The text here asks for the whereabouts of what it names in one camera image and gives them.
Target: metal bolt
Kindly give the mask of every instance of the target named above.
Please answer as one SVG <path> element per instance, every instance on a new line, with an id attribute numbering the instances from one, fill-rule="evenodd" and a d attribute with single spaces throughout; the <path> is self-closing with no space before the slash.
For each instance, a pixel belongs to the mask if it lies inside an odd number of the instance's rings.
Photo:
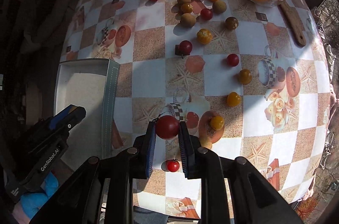
<path id="1" fill-rule="evenodd" d="M 94 165 L 98 162 L 98 158 L 97 157 L 91 157 L 88 159 L 88 162 L 91 164 L 91 165 Z"/>
<path id="2" fill-rule="evenodd" d="M 138 152 L 138 149 L 135 148 L 135 147 L 130 147 L 130 148 L 127 150 L 127 152 L 128 152 L 129 154 L 135 154 L 135 153 Z"/>
<path id="3" fill-rule="evenodd" d="M 199 153 L 206 154 L 208 149 L 206 147 L 198 147 Z"/>
<path id="4" fill-rule="evenodd" d="M 246 164 L 246 159 L 244 157 L 237 157 L 235 160 L 241 165 Z"/>

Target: box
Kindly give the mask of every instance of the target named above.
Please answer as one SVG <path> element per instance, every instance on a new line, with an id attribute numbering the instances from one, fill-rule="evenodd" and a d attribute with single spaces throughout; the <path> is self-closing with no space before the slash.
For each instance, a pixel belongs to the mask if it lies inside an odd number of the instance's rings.
<path id="1" fill-rule="evenodd" d="M 86 117 L 69 132 L 62 160 L 74 171 L 89 157 L 111 156 L 111 126 L 120 65 L 91 58 L 60 63 L 54 115 L 70 104 L 86 109 Z"/>

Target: table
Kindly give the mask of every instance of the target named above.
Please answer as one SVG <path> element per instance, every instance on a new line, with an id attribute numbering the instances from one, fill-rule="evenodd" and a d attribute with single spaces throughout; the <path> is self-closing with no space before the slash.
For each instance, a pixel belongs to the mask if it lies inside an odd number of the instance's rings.
<path id="1" fill-rule="evenodd" d="M 212 150 L 231 159 L 244 156 L 268 178 L 273 171 L 269 181 L 279 193 L 289 203 L 298 200 L 319 164 L 329 116 L 326 57 L 305 1 L 287 0 L 307 40 L 303 48 L 296 45 L 278 7 L 222 0 L 227 4 L 224 13 L 214 14 L 208 22 L 198 18 L 193 28 L 186 29 L 179 24 L 176 1 L 78 3 L 61 61 L 99 57 L 121 64 L 112 155 L 130 147 L 161 112 L 174 114 L 181 107 L 189 132 L 199 135 L 198 121 L 205 112 L 215 111 L 224 118 L 225 129 Z M 192 4 L 196 17 L 202 8 L 212 7 L 209 0 Z M 236 30 L 225 29 L 229 16 L 239 20 Z M 201 28 L 213 34 L 206 46 L 196 41 Z M 174 55 L 182 40 L 193 43 L 193 51 L 184 58 Z M 241 61 L 233 68 L 225 65 L 230 53 Z M 253 74 L 248 85 L 235 78 L 242 68 Z M 233 91 L 242 99 L 230 108 L 225 98 Z M 177 138 L 157 137 L 152 176 L 133 182 L 135 205 L 173 216 L 200 215 L 200 181 L 186 180 L 181 168 L 176 173 L 163 170 L 164 161 L 178 153 Z M 226 189 L 231 204 L 227 183 Z"/>

